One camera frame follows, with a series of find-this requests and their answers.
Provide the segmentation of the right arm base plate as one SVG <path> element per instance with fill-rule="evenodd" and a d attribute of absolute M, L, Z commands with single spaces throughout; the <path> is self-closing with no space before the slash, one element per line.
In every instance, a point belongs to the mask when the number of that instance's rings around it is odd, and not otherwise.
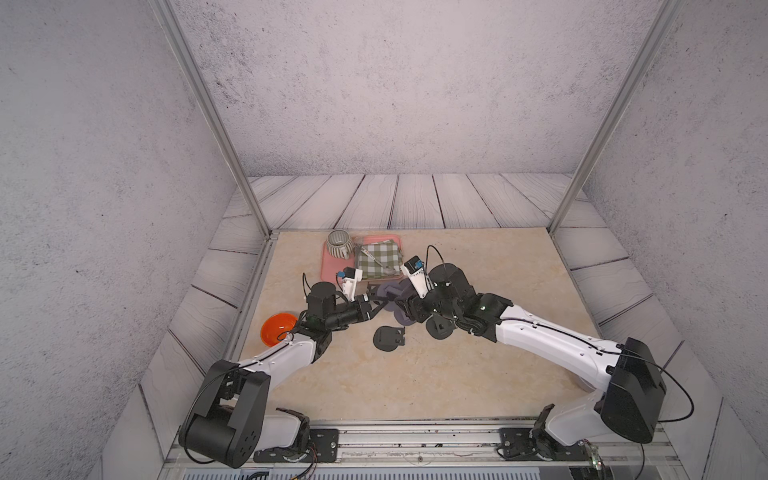
<path fill-rule="evenodd" d="M 505 461 L 532 462 L 587 461 L 588 455 L 583 446 L 575 444 L 563 446 L 546 432 L 532 428 L 501 428 L 498 430 L 500 442 L 496 453 Z"/>

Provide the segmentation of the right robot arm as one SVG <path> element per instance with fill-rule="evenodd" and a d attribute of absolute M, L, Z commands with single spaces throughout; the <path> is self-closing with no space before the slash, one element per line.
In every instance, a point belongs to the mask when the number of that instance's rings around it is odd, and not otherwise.
<path fill-rule="evenodd" d="M 478 293 L 451 263 L 427 271 L 413 257 L 401 271 L 414 291 L 397 302 L 433 338 L 462 330 L 521 348 L 570 371 L 590 388 L 575 401 L 543 408 L 531 432 L 538 449 L 572 446 L 609 433 L 639 444 L 653 440 L 667 388 L 645 343 L 581 334 L 496 294 Z"/>

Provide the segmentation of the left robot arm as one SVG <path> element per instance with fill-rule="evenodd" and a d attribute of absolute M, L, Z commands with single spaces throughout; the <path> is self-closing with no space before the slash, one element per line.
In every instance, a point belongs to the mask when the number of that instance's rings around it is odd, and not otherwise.
<path fill-rule="evenodd" d="M 190 460 L 239 468 L 256 452 L 294 458 L 311 453 L 309 418 L 285 408 L 268 413 L 270 393 L 319 360 L 334 332 L 372 320 L 389 300 L 371 294 L 349 300 L 334 284 L 319 282 L 306 302 L 277 345 L 250 359 L 218 360 L 210 367 L 178 435 Z"/>

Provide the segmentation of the dark green phone stand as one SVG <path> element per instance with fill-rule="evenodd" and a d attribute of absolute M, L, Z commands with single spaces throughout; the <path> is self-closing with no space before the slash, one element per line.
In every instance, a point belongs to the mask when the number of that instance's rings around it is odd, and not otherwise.
<path fill-rule="evenodd" d="M 453 318 L 446 318 L 440 315 L 432 315 L 425 324 L 427 332 L 436 340 L 447 339 L 456 329 Z"/>
<path fill-rule="evenodd" d="M 398 347 L 405 345 L 405 329 L 381 326 L 374 332 L 373 345 L 380 351 L 393 352 Z"/>

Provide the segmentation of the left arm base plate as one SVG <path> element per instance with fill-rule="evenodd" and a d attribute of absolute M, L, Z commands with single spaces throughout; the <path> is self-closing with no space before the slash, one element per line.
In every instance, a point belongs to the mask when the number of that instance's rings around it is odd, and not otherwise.
<path fill-rule="evenodd" d="M 311 427 L 301 433 L 298 444 L 255 451 L 255 463 L 334 463 L 337 460 L 340 431 Z"/>

